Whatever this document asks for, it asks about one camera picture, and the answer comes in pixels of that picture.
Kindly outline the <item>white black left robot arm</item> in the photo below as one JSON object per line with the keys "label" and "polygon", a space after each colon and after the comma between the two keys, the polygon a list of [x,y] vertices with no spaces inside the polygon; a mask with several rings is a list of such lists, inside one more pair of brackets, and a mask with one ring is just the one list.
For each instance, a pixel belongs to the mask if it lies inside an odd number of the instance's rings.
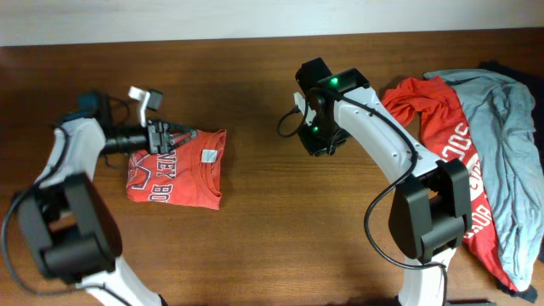
{"label": "white black left robot arm", "polygon": [[54,147],[43,172],[14,196],[3,220],[3,256],[9,255],[9,221],[16,217],[39,272],[65,283],[64,289],[49,291],[50,297],[86,292],[103,305],[167,304],[122,256],[120,230],[94,187],[94,172],[101,156],[138,150],[167,154],[194,139],[197,131],[147,118],[147,111],[160,107],[161,92],[132,87],[128,96],[138,103],[134,126],[113,122],[111,96],[81,95],[77,111],[54,124]]}

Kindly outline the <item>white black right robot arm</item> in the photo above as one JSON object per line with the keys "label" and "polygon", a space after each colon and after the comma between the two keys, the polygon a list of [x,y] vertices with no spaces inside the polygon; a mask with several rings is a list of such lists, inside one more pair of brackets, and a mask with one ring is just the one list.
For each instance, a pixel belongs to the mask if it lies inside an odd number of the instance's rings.
{"label": "white black right robot arm", "polygon": [[294,100],[303,119],[296,134],[312,156],[333,155],[348,138],[356,140],[388,181],[365,211],[393,196],[389,232],[403,262],[398,305],[445,305],[447,269],[472,225],[469,175],[457,159],[444,161],[412,137],[380,102],[370,82],[355,68],[332,73],[321,58],[295,74]]}

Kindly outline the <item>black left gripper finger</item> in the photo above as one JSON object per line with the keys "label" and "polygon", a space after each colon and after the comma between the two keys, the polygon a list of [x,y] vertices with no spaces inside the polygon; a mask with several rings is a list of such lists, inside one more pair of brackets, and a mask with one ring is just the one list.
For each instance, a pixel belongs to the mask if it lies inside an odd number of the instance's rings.
{"label": "black left gripper finger", "polygon": [[197,137],[196,130],[190,130],[189,132],[183,132],[183,133],[174,133],[171,135],[171,142],[170,142],[171,148],[177,149],[178,147],[181,147],[182,145],[190,142],[196,137]]}
{"label": "black left gripper finger", "polygon": [[172,122],[164,122],[163,127],[168,132],[194,132],[195,129],[183,124],[177,124]]}

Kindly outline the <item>orange red t-shirt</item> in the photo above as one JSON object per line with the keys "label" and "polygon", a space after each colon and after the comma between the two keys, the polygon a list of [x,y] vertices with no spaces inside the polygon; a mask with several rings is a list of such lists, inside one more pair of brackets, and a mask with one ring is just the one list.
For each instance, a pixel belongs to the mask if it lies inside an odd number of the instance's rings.
{"label": "orange red t-shirt", "polygon": [[127,198],[184,207],[220,208],[221,160],[227,131],[199,130],[196,137],[166,154],[146,150],[128,160]]}

